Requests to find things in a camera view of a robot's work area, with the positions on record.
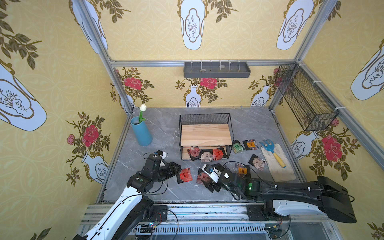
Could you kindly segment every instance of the wooden board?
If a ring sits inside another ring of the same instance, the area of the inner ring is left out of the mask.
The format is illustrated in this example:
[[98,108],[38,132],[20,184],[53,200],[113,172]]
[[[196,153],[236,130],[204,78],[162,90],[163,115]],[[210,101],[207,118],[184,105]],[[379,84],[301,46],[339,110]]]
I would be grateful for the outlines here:
[[[200,149],[216,149],[216,148],[219,148],[219,147],[199,147]],[[227,154],[227,148],[225,146],[223,146],[224,148],[224,152],[225,154],[228,156]],[[183,147],[183,157],[182,157],[182,160],[191,160],[191,157],[189,156],[188,152],[187,152],[187,149],[189,149],[189,147]]]
[[232,145],[228,124],[191,124],[181,126],[181,146]]

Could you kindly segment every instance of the black cable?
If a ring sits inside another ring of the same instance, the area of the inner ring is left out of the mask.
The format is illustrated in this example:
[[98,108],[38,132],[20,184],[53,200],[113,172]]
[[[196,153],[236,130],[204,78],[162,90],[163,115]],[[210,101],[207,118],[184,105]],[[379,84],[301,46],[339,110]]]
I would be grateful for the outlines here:
[[94,236],[96,236],[96,234],[97,234],[97,232],[104,226],[104,224],[107,222],[107,220],[109,219],[109,217],[113,214],[113,212],[120,206],[120,204],[123,204],[123,202],[125,201],[125,200],[127,200],[128,198],[130,198],[130,197],[134,197],[134,196],[148,196],[148,195],[160,195],[160,194],[163,194],[163,193],[165,193],[166,191],[167,191],[167,189],[168,189],[168,184],[169,184],[169,179],[167,179],[167,187],[166,187],[166,189],[164,190],[164,192],[162,192],[162,193],[155,193],[155,194],[134,194],[134,195],[131,195],[131,196],[129,196],[129,197],[126,197],[124,200],[122,200],[121,201],[121,203],[119,203],[116,207],[115,207],[115,209],[113,209],[113,211],[110,213],[110,215],[107,217],[107,219],[104,221],[104,223],[99,227],[99,229],[96,231],[96,233],[91,237],[91,239],[90,240],[92,240],[93,238],[94,238]]
[[[144,154],[143,154],[143,156],[142,156],[142,157],[144,158],[144,155],[146,155],[147,153],[152,153],[152,152],[146,152],[146,153],[144,153]],[[144,158],[144,159],[146,159],[146,158]]]
[[287,234],[288,233],[288,231],[289,231],[289,228],[291,227],[291,215],[289,215],[289,225],[288,225],[288,229],[287,229],[287,231],[283,234],[283,235],[281,235],[280,237],[278,237],[278,238],[281,238],[282,236],[284,236],[285,234]]
[[239,199],[236,199],[235,198],[235,195],[233,193],[231,193],[231,195],[233,196],[233,198],[236,200],[236,201],[240,201],[240,196],[239,196]]
[[[225,164],[229,163],[229,162],[237,162],[237,161],[228,161],[228,162],[224,163],[223,166],[224,166]],[[252,170],[252,171],[253,171],[253,172],[260,178],[260,181],[261,181],[261,182],[265,182],[265,183],[266,183],[268,186],[270,186],[270,187],[275,187],[275,186],[269,184],[268,182],[266,182],[265,180],[263,180],[263,179],[256,173],[255,170],[253,170],[252,168],[250,168],[250,169],[251,169],[251,170]],[[292,188],[292,187],[280,187],[280,188],[283,188],[283,189],[295,189],[295,190],[308,190],[308,189],[306,189],[306,188]],[[353,198],[353,200],[352,200],[351,202],[354,202],[354,201],[355,201],[355,198],[354,198],[353,196],[351,196],[351,195],[349,195],[349,194],[346,194],[346,193],[343,193],[343,192],[338,192],[338,191],[328,190],[328,189],[314,189],[314,190],[319,190],[319,191],[329,191],[329,192],[335,192],[335,193],[344,194],[344,195],[347,195],[347,196],[350,196],[350,197]]]
[[177,221],[177,229],[176,229],[176,234],[175,234],[175,236],[172,238],[172,240],[175,240],[175,237],[176,237],[176,235],[177,235],[177,233],[179,232],[179,220],[177,219],[177,216],[176,216],[176,214],[174,213],[174,212],[172,212],[173,213],[173,215],[175,215],[175,218],[176,218],[176,221]]
[[155,192],[159,191],[159,190],[161,189],[162,186],[163,186],[163,181],[161,181],[161,186],[159,187],[159,189],[157,189],[157,190],[154,191],[154,192],[150,192],[150,191],[148,191],[148,192],[149,192],[149,193],[155,193]]

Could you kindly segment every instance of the white arm casing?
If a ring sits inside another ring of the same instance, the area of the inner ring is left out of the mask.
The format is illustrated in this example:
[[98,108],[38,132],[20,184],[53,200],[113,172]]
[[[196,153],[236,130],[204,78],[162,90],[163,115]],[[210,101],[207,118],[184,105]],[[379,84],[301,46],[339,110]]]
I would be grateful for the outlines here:
[[141,195],[129,197],[136,194],[139,194],[136,188],[124,188],[119,199],[107,214],[86,233],[87,240],[111,240],[124,219],[141,201]]

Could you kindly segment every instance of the wire mesh basket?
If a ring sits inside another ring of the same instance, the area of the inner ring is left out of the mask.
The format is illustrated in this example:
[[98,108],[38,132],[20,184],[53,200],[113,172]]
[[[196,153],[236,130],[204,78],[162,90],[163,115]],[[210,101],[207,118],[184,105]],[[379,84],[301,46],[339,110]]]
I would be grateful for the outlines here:
[[280,66],[275,83],[304,131],[325,130],[339,114],[297,63]]
[[[181,159],[183,159],[183,147],[181,146],[181,137],[182,137],[182,126],[183,125],[192,125],[192,124],[228,124],[229,131],[231,133],[231,141],[233,141],[233,129],[230,113],[208,113],[208,114],[184,114],[180,115],[179,121],[179,147],[181,153]],[[232,145],[220,146],[224,147],[227,157],[222,159],[228,159],[232,150]]]

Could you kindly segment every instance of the gray marble surface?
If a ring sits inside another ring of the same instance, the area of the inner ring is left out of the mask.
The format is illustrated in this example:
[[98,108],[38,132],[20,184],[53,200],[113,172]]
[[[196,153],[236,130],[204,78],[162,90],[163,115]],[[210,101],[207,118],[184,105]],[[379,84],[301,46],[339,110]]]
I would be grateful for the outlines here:
[[[138,116],[139,109],[134,111]],[[144,113],[147,119],[146,124],[152,133],[153,140],[148,146],[140,146],[133,130],[128,130],[127,136],[120,155],[115,161],[115,168],[106,184],[104,191],[104,201],[116,201],[120,193],[126,186],[128,179],[140,171],[145,164],[142,155],[146,152],[162,150],[167,153],[166,161],[181,165],[182,168],[189,167],[193,181],[177,184],[176,177],[169,179],[167,191],[161,195],[152,195],[152,200],[163,200],[167,202],[207,202],[207,201],[234,201],[231,194],[221,189],[220,192],[211,193],[203,185],[196,183],[198,168],[202,168],[204,163],[197,161],[182,161],[179,149],[179,115],[180,114],[203,114],[203,113],[230,113],[234,139],[243,140],[255,139],[259,142],[264,139],[271,139],[274,143],[279,143],[285,153],[283,140],[280,137],[278,128],[271,116],[268,108],[148,108]],[[229,159],[218,160],[215,163],[225,163],[227,161],[239,161],[248,164],[252,154],[264,158],[261,150],[242,151],[235,154],[232,152]],[[234,163],[226,166],[234,170]],[[263,171],[255,169],[262,179],[273,180],[269,173],[268,165]],[[161,183],[155,183],[152,192],[160,187]],[[167,181],[164,182],[160,193],[164,191]]]

